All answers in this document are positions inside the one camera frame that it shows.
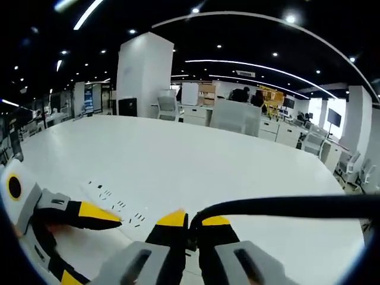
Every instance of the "computer monitor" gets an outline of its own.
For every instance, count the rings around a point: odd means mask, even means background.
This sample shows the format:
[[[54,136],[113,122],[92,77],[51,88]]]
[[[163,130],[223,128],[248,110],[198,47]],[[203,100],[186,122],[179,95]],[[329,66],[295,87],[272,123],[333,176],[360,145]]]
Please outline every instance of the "computer monitor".
[[[335,112],[332,109],[328,109],[328,116],[327,116],[327,121],[329,123],[332,123],[333,125],[340,127],[340,121],[342,119],[342,116],[339,115],[337,112]]]
[[[294,100],[292,100],[292,99],[285,98],[285,99],[284,99],[283,106],[284,106],[284,107],[291,108],[291,109],[294,109],[294,108],[295,108],[295,102],[294,102]]]

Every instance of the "black ceiling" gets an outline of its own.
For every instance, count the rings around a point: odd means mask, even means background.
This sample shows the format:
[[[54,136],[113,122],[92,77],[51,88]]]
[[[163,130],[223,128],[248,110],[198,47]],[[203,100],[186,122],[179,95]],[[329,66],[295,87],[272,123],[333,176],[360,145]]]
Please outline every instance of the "black ceiling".
[[[192,78],[211,80],[209,74],[238,77],[232,73],[238,69],[255,72],[256,80],[294,91],[311,87],[294,78],[250,66],[185,63],[190,59],[222,59],[281,69],[318,85],[360,84],[371,93],[354,68],[337,53],[313,37],[280,23],[214,15],[151,28],[161,21],[188,15],[194,7],[199,7],[201,12],[243,11],[276,18],[292,13],[301,27],[330,42],[346,56],[355,56],[355,65],[370,82],[375,82],[372,87],[380,94],[380,81],[376,82],[380,78],[378,13],[366,1],[103,0],[77,31],[73,27],[93,0],[78,0],[61,13],[54,10],[56,2],[13,0],[7,7],[8,21],[13,24],[7,25],[4,35],[8,39],[3,53],[5,73],[7,80],[15,82],[19,89],[25,86],[28,89],[18,98],[8,94],[3,98],[29,102],[33,97],[48,94],[51,88],[54,91],[73,88],[75,81],[111,78],[115,84],[120,45],[147,31],[175,44],[173,75],[182,74],[184,70],[184,74],[195,75]],[[130,35],[129,29],[136,29],[137,34]],[[100,53],[103,49],[106,49],[105,54]],[[61,55],[62,50],[68,54]],[[273,57],[273,52],[277,52],[278,57]],[[59,59],[63,64],[56,72]],[[338,97],[347,96],[346,90],[331,92]],[[313,96],[324,95],[314,92]]]

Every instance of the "black cable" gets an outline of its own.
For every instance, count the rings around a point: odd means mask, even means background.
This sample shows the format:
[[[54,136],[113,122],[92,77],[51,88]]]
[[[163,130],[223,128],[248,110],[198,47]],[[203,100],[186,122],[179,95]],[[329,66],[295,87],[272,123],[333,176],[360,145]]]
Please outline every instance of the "black cable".
[[[190,231],[194,233],[203,220],[220,215],[373,220],[380,216],[380,195],[274,197],[229,201],[198,212],[191,221]]]

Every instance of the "black circular mark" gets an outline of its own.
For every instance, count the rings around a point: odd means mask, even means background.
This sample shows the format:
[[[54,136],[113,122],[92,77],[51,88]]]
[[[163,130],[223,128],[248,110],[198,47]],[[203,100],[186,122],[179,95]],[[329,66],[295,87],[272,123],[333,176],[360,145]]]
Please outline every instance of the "black circular mark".
[[[9,180],[9,192],[14,199],[19,199],[21,196],[20,181],[14,176]]]

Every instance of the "office desk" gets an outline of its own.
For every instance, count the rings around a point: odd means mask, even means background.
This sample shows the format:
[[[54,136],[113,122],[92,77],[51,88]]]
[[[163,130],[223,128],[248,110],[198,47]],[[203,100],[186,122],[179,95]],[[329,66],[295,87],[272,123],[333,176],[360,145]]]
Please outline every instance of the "office desk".
[[[158,219],[181,207],[191,219],[205,207],[235,199],[344,195],[326,167],[309,153],[185,123],[94,115],[44,130],[22,148],[24,164],[42,188],[85,200],[81,185],[97,179],[128,207],[145,211],[147,224],[135,230],[146,235]],[[300,285],[335,284],[363,246],[356,220],[229,220],[240,240],[251,240],[277,258],[286,275]],[[131,242],[118,229],[69,229],[56,238],[62,257],[89,279],[102,262]],[[182,284],[202,284],[199,268],[194,272],[188,266]]]

